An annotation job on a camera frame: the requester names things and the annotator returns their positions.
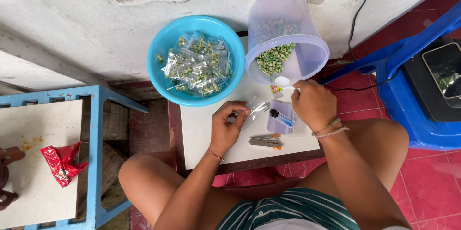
plastic container lid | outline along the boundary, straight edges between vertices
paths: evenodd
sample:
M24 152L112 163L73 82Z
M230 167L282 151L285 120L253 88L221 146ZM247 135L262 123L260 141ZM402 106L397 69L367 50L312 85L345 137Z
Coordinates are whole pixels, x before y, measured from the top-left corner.
M255 61L262 52L281 44L296 43L282 73L268 76ZM319 72L330 57L330 50L320 38L306 0L257 0L251 7L248 28L248 54L245 70L256 82L275 85L277 76L291 83L305 80Z

blue metal stand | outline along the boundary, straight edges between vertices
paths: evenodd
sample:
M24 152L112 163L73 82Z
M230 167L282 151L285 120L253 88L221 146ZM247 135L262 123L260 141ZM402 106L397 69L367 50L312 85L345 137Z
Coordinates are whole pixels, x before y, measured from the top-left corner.
M72 218L60 220L56 221L55 226L44 228L60 230L95 230L131 205L131 202L125 200L116 204L109 210L101 206L103 104L107 99L110 99L144 113L149 112L149 110L135 101L102 86L86 86L0 96L0 108L24 106L29 102L37 101L38 104L52 103L54 99L61 98L64 98L65 101L77 100L81 96L91 96L87 219L77 222L72 222ZM41 228L42 224L33 224L25 226L24 230L37 230Z
M377 86L379 96L390 117L405 127L410 147L431 150L461 148L461 122L430 121L419 106L399 67L437 38L461 27L461 2L432 23L421 33L402 39L359 59L329 75L322 84L359 70L361 74L376 71L376 82L395 78Z

red string bracelet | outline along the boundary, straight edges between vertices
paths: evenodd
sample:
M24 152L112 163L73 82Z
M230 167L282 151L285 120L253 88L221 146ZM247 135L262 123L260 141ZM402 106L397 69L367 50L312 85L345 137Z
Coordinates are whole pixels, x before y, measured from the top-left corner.
M208 151L209 151L212 155L214 155L214 156L218 157L219 159L221 159L222 162L224 162L224 158L219 157L219 156L217 156L216 154L214 154L214 153L210 150L210 147L208 147Z

gray concrete wall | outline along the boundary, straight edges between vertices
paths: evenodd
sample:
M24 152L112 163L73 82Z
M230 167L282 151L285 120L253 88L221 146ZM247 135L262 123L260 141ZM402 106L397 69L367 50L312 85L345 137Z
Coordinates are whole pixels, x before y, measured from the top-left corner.
M0 26L104 80L147 77L155 34L174 19L210 15L236 31L248 26L256 0L0 0ZM347 51L363 0L307 0L331 58ZM421 0L368 0L358 16L358 44Z

black cable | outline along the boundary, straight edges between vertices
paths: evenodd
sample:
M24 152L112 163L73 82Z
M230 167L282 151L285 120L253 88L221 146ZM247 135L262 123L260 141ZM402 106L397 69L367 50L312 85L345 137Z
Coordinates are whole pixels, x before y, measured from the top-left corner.
M352 37L354 36L355 19L357 18L357 15L359 15L360 10L362 9L363 5L365 5L365 3L366 3L366 0L363 1L359 10L357 10L357 12L355 13L354 19L352 20L352 28L350 30L349 42L347 43L347 45L349 46L350 55L352 56L352 59L354 59L354 61L357 61L357 58L355 58L354 54L352 53L352 49L350 48L350 41L352 41Z
M394 78L397 76L397 74L399 74L399 72L400 72L400 67L397 69L397 71L396 71L396 73L394 74L394 76L392 76L389 80L380 82L380 83L378 83L378 84L376 84L376 85L369 86L369 87L366 87L366 88L363 88L363 89L352 89L352 88L335 89L335 88L333 88L332 86L328 86L328 85L324 85L324 86L329 87L329 88L332 88L332 89L335 90L335 91L344 91L344 90L362 91L362 90L366 90L366 89L369 89L369 88L377 87L377 86L379 86L379 85L383 85L383 84L385 84L385 83L391 81L392 79L394 79Z

